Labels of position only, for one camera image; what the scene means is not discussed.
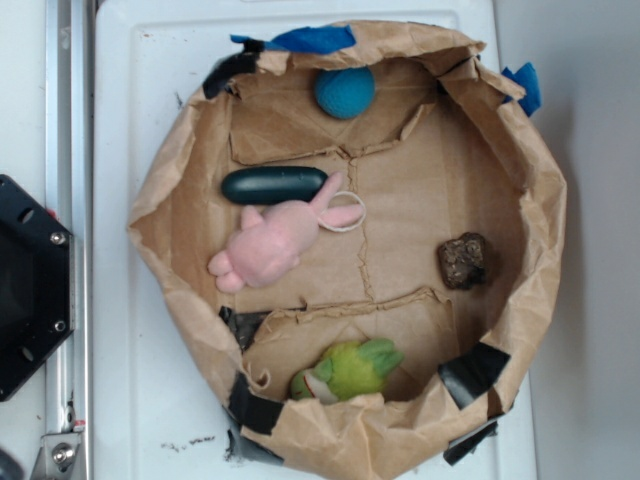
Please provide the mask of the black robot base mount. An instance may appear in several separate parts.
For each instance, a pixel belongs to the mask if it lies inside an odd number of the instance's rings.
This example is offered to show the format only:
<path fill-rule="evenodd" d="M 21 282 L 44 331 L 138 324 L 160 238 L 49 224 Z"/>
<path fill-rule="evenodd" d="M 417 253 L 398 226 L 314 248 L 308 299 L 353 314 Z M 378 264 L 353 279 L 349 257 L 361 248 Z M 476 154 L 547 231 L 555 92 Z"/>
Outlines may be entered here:
<path fill-rule="evenodd" d="M 10 400 L 72 331 L 73 235 L 1 176 L 1 400 Z"/>

